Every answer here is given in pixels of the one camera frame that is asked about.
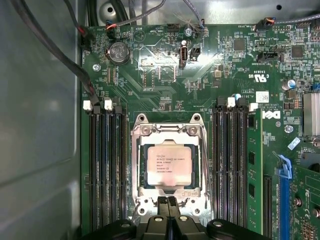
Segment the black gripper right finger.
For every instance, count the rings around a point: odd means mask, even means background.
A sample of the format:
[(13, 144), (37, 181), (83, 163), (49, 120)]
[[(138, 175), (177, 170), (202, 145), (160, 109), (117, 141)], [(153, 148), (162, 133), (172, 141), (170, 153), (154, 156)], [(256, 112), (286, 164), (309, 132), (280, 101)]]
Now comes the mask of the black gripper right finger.
[(182, 215), (174, 196), (169, 197), (169, 216), (176, 240), (268, 240), (267, 236), (223, 219), (212, 219), (206, 226)]

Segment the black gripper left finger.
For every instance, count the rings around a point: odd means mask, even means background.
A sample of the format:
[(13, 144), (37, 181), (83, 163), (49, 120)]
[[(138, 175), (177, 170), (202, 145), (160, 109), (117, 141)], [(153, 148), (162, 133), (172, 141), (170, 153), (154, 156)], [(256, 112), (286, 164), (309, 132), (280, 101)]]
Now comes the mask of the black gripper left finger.
[(81, 237), (82, 240), (166, 240), (169, 234), (169, 198), (157, 198), (157, 215), (139, 224), (117, 220)]

